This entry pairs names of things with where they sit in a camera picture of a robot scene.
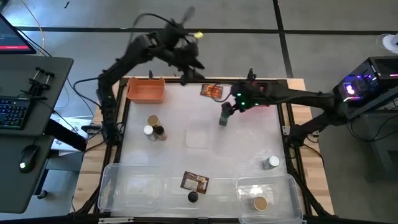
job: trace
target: computer mouse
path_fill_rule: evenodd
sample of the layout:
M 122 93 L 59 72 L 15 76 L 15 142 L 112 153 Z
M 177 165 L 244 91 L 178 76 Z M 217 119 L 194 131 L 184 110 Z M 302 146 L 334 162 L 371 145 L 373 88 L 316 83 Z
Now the computer mouse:
M 22 173 L 29 173 L 33 170 L 36 163 L 36 155 L 39 151 L 39 146 L 26 146 L 22 151 L 21 161 L 19 162 L 19 171 Z

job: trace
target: black desk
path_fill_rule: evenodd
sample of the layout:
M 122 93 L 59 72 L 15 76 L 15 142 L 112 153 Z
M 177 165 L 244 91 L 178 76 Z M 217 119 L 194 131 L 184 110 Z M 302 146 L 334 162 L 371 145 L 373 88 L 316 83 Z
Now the black desk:
M 56 75 L 49 83 L 51 89 L 44 91 L 43 94 L 48 98 L 45 103 L 54 108 L 72 64 L 71 58 L 0 55 L 0 95 L 17 96 L 21 94 L 21 89 L 28 90 L 30 87 L 28 78 L 33 78 L 35 67 L 40 67 Z M 45 78 L 41 78 L 40 82 L 45 82 Z M 41 133 L 48 134 L 48 128 L 51 129 L 50 131 L 56 130 L 54 126 L 57 125 L 54 121 L 49 122 L 51 114 L 50 108 L 36 102 L 24 130 L 11 132 L 0 130 L 0 177 L 2 178 L 0 212 L 24 212 L 40 176 L 46 172 L 44 165 L 54 137 L 41 135 Z M 40 151 L 34 170 L 28 174 L 20 173 L 21 152 L 26 146 L 32 144 L 37 136 L 39 137 L 35 145 L 40 147 Z

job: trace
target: wooden table frame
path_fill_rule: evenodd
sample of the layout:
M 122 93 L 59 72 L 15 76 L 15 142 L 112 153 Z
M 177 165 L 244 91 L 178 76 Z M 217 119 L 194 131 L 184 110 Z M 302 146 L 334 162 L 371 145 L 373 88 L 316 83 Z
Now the wooden table frame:
M 172 80 L 173 82 L 178 82 L 178 78 L 175 77 L 164 77 L 167 80 Z M 119 83 L 113 86 L 113 91 L 117 96 L 117 101 L 119 103 L 118 108 L 118 122 L 123 122 L 127 119 L 127 107 L 129 106 L 129 101 L 126 100 L 126 86 L 129 77 L 124 77 Z M 232 81 L 238 78 L 208 78 L 207 82 L 217 82 L 217 81 Z M 275 80 L 269 78 L 258 78 L 260 80 Z M 302 79 L 286 79 L 288 87 L 296 90 L 305 90 L 304 80 Z M 291 105 L 283 104 L 280 107 L 279 114 L 281 125 L 291 125 L 291 124 L 303 124 L 308 120 L 312 119 L 310 108 L 301 105 Z M 93 123 L 101 124 L 102 114 L 99 109 L 96 110 Z M 103 141 L 102 136 L 95 136 L 89 141 L 87 148 L 94 146 Z M 305 140 L 305 144 L 319 151 L 318 144 Z M 333 214 L 333 207 L 330 200 L 330 194 L 328 190 L 328 185 L 326 181 L 325 171 L 323 169 L 322 160 L 313 151 L 306 147 L 301 147 L 300 149 L 288 149 L 291 151 L 292 155 L 295 155 L 296 160 L 293 161 L 294 166 L 298 168 L 301 178 L 305 178 L 308 189 L 318 200 L 318 202 L 323 206 L 323 208 Z M 75 189 L 73 204 L 75 208 L 81 208 L 84 203 L 90 198 L 92 193 L 98 188 L 98 184 L 102 178 L 102 170 L 111 161 L 114 161 L 115 154 L 121 152 L 121 144 L 118 146 L 98 146 L 84 155 L 83 163 L 81 165 L 80 175 Z M 301 206 L 304 213 L 310 215 L 312 212 L 307 200 L 303 198 L 302 194 L 299 194 L 301 198 Z M 90 212 L 98 212 L 98 209 L 91 209 Z

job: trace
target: orange basket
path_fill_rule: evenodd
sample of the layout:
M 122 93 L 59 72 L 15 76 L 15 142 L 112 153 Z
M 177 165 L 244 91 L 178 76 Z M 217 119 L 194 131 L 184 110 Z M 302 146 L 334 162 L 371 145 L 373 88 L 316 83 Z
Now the orange basket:
M 139 80 L 132 77 L 127 84 L 126 96 L 135 103 L 162 103 L 164 88 L 164 78 Z

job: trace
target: computer keyboard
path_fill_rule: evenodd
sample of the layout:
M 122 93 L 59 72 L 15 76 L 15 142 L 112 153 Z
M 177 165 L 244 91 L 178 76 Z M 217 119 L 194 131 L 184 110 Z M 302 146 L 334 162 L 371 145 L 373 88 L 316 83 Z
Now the computer keyboard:
M 0 129 L 24 129 L 30 99 L 0 96 Z

